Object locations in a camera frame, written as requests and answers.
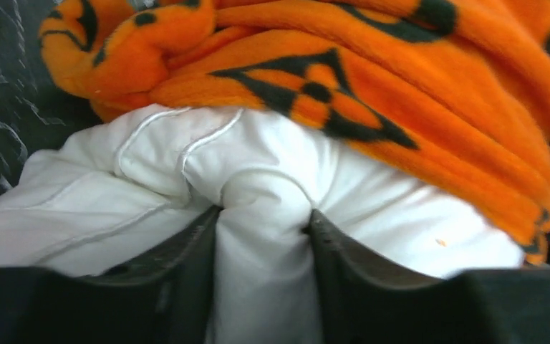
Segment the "orange patterned pillowcase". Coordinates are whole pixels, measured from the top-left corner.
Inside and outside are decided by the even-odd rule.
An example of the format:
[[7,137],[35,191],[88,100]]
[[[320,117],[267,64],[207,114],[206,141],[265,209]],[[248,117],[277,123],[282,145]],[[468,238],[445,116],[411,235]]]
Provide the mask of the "orange patterned pillowcase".
[[63,1],[38,39],[55,85],[105,122],[151,103],[273,110],[546,259],[550,1]]

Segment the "white pillow insert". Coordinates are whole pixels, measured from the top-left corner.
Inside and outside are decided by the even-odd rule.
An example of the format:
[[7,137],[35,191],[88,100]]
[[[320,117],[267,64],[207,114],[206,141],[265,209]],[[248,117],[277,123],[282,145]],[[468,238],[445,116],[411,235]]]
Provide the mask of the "white pillow insert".
[[216,226],[209,343],[319,343],[302,234],[320,210],[372,251],[431,277],[517,268],[522,249],[474,206],[283,115],[150,105],[25,163],[0,196],[0,266],[98,274],[179,232]]

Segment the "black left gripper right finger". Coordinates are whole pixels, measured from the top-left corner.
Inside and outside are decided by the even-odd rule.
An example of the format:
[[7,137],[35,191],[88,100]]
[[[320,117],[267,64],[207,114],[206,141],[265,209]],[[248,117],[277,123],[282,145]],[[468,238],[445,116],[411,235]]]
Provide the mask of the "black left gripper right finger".
[[306,233],[326,343],[550,343],[550,268],[441,280],[372,252],[319,211]]

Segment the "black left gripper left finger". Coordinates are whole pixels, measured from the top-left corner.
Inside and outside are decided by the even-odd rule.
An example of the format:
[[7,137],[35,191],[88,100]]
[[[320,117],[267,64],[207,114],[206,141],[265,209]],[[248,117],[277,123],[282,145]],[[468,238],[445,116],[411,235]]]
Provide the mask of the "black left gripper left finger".
[[0,267],[0,343],[202,343],[219,213],[97,276]]

